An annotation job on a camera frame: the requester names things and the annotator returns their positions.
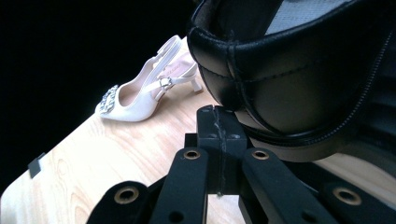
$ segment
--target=heel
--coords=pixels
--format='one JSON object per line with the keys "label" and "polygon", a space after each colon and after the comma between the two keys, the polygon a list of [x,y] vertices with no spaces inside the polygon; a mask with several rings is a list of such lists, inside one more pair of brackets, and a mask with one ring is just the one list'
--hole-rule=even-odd
{"label": "heel", "polygon": [[204,89],[202,88],[201,84],[199,84],[196,79],[193,79],[191,81],[191,85],[194,88],[195,94],[199,94],[199,93],[204,91]]}

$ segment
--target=white high heel shoe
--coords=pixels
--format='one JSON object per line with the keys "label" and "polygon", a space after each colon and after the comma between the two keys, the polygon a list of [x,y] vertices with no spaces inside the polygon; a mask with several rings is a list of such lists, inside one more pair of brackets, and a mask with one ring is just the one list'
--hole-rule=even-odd
{"label": "white high heel shoe", "polygon": [[173,86],[191,82],[195,92],[202,86],[195,80],[197,64],[190,55],[186,37],[171,37],[158,55],[144,64],[135,79],[108,90],[95,108],[104,119],[140,121],[149,118],[159,100]]}

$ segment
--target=shoe mesh lining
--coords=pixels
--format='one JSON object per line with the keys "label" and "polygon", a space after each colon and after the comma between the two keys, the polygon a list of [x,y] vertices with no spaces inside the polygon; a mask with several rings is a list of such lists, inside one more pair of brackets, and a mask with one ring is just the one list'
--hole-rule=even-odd
{"label": "shoe mesh lining", "polygon": [[351,0],[285,0],[266,31],[266,35],[281,32],[313,21]]}

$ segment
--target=wooden table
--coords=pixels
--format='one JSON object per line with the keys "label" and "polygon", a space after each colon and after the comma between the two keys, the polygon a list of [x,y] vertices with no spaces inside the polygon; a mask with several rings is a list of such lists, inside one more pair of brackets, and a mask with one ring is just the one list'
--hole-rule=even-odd
{"label": "wooden table", "polygon": [[[196,110],[215,104],[208,91],[195,95],[182,84],[165,94],[150,119],[91,116],[40,159],[38,175],[26,171],[6,189],[1,223],[85,223],[112,186],[126,180],[149,186],[167,175],[184,133],[196,132]],[[318,164],[395,206],[396,180],[367,162],[337,154]],[[244,223],[237,200],[209,195],[207,223]]]}

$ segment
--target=black bracket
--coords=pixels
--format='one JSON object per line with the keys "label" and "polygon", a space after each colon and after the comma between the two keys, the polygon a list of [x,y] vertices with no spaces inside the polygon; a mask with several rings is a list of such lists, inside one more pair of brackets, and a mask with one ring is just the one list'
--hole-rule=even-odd
{"label": "black bracket", "polygon": [[246,223],[396,223],[396,212],[314,163],[255,148],[232,111],[204,106],[167,176],[107,191],[88,223],[205,223],[207,195],[239,195]]}
{"label": "black bracket", "polygon": [[29,162],[27,165],[27,168],[29,170],[30,177],[33,179],[38,173],[41,171],[41,166],[40,166],[40,159],[43,158],[46,154],[43,152],[41,155],[39,155],[37,158]]}

